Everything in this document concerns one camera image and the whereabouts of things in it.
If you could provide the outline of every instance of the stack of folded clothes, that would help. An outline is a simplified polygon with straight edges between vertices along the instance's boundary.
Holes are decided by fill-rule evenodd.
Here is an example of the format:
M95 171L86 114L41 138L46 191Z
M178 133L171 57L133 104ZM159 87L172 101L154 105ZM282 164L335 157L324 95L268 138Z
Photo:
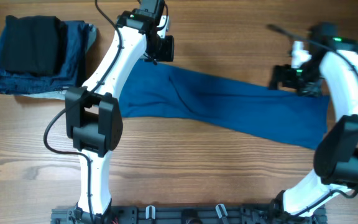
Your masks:
M0 38L0 93L37 95L80 86L96 28L56 17L6 17Z

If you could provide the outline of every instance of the blue denim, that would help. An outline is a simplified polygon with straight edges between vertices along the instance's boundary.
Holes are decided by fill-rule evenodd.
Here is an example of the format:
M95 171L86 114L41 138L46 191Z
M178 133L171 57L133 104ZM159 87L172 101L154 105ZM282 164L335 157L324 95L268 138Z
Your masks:
M55 76L35 77L30 73L16 74L0 67L0 93L32 94L60 90L68 86L79 86L85 80L85 52L88 36L93 26L84 22L67 21L67 45L65 61ZM6 28L0 38L0 56Z
M140 60L119 99L123 117L195 119L310 149L327 131L328 103L328 96L300 97Z

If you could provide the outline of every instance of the wooden surface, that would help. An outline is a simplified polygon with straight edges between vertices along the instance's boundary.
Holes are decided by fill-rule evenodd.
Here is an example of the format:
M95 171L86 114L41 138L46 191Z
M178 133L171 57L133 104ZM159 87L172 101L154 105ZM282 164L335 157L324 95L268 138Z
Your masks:
M290 62L287 38L266 30L268 23L306 35L309 26L331 21L342 36L358 40L358 0L167 2L173 65L258 85L268 83L274 65ZM100 5L111 18L137 7L135 0ZM96 24L100 36L88 54L88 74L113 38L112 27L87 0L0 0L0 34L8 14ZM0 95L0 223L49 223L51 209L79 199L78 158L52 154L42 143L46 125L62 108L60 101ZM71 148L64 118L50 142ZM312 161L311 150L197 121L125 119L110 161L110 191L114 205L267 203L300 181ZM328 213L330 223L358 223L358 197L335 198Z

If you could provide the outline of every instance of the black metal base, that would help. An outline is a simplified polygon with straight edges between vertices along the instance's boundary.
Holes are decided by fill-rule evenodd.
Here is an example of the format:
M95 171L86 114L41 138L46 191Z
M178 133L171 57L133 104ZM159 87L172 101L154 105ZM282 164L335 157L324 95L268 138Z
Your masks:
M184 224L182 211L192 209L198 214L203 224L327 224L324 207L317 209L312 217L296 218L296 220L277 220L269 222L267 211L269 204L245 204L242 206L226 207L227 222L219 219L215 207L156 207L155 220L146 219L146 208L111 207L117 224ZM74 220L74 207L69 209L52 210L51 224L82 224L81 220Z

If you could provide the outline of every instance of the black folded cloth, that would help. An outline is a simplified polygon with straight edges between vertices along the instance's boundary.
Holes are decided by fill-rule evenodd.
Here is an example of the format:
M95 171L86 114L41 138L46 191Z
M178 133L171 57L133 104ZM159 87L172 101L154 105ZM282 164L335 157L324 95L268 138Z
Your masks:
M6 16L1 68L35 76L58 73L65 58L66 30L55 16Z

